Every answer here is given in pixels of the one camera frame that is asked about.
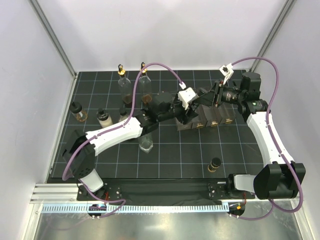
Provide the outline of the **round amber sauce bottle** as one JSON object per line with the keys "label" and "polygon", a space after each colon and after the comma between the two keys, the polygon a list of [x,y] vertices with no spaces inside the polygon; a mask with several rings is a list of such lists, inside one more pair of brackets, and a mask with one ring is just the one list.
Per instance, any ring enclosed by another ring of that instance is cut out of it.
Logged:
{"label": "round amber sauce bottle", "polygon": [[83,106],[77,101],[72,101],[70,103],[69,110],[78,122],[85,122],[88,118],[87,112],[84,110]]}

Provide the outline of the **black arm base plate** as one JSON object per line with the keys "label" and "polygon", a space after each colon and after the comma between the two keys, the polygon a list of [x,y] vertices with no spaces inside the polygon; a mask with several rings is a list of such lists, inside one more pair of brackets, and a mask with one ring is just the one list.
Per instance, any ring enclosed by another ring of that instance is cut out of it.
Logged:
{"label": "black arm base plate", "polygon": [[127,206],[209,206],[255,197],[236,190],[228,178],[104,178],[95,195],[103,200],[125,199]]}

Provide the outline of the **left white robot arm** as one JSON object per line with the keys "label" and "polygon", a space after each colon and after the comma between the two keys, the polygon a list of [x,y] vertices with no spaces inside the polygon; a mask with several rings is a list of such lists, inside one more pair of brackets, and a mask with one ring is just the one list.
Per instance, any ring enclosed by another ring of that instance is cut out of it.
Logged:
{"label": "left white robot arm", "polygon": [[117,144],[157,130],[161,122],[170,119],[177,119],[182,124],[190,122],[196,116],[197,98],[191,87],[179,91],[175,96],[160,92],[144,108],[116,124],[87,132],[74,130],[62,152],[66,162],[62,180],[71,177],[80,180],[94,200],[103,199],[106,188],[95,169],[95,157]]}

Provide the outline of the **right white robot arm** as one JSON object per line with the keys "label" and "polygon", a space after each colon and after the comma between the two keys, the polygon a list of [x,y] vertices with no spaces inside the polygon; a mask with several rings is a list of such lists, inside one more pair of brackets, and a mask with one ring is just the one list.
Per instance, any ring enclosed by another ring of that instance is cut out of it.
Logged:
{"label": "right white robot arm", "polygon": [[223,103],[237,105],[259,147],[263,169],[257,175],[232,174],[231,182],[225,185],[230,198],[246,191],[260,200],[293,199],[300,194],[306,168],[296,163],[284,147],[269,105],[260,98],[261,82],[261,76],[254,72],[243,73],[239,86],[217,80],[209,89],[196,90],[196,103],[207,107],[219,107]]}

